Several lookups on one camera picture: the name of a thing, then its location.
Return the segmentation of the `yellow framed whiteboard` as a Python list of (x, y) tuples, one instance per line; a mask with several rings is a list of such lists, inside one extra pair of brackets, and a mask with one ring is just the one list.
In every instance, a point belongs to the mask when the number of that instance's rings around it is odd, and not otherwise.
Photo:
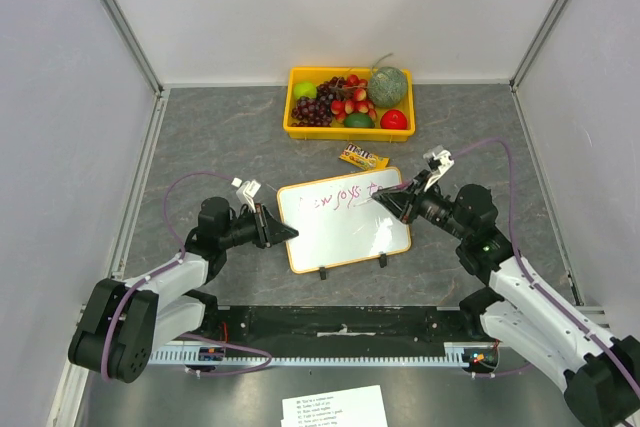
[(306, 274), (408, 251), (407, 225), (377, 202), (354, 208), (377, 190), (400, 183), (400, 171), (388, 167), (281, 188), (281, 220), (299, 232), (286, 242), (291, 271)]

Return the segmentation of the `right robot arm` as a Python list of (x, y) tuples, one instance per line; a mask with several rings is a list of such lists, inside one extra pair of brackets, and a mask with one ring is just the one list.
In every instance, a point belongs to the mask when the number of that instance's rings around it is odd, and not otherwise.
[(460, 264), (483, 285), (460, 303), (465, 338), (512, 348), (553, 382), (584, 426), (618, 426), (638, 413), (638, 340), (616, 338), (535, 272), (498, 229), (489, 189), (468, 184), (450, 198), (422, 171), (372, 198), (404, 224), (423, 218), (459, 240)]

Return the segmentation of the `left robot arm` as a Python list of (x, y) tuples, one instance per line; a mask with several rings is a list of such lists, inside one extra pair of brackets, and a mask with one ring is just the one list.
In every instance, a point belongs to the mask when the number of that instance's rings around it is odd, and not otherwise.
[(228, 250), (245, 244), (266, 249), (298, 234), (262, 204), (234, 211), (222, 197), (204, 200), (196, 226), (171, 260), (137, 277), (106, 278), (94, 286), (68, 347), (69, 362), (106, 380), (131, 383), (168, 342), (188, 333), (211, 339), (220, 318), (196, 291), (220, 273)]

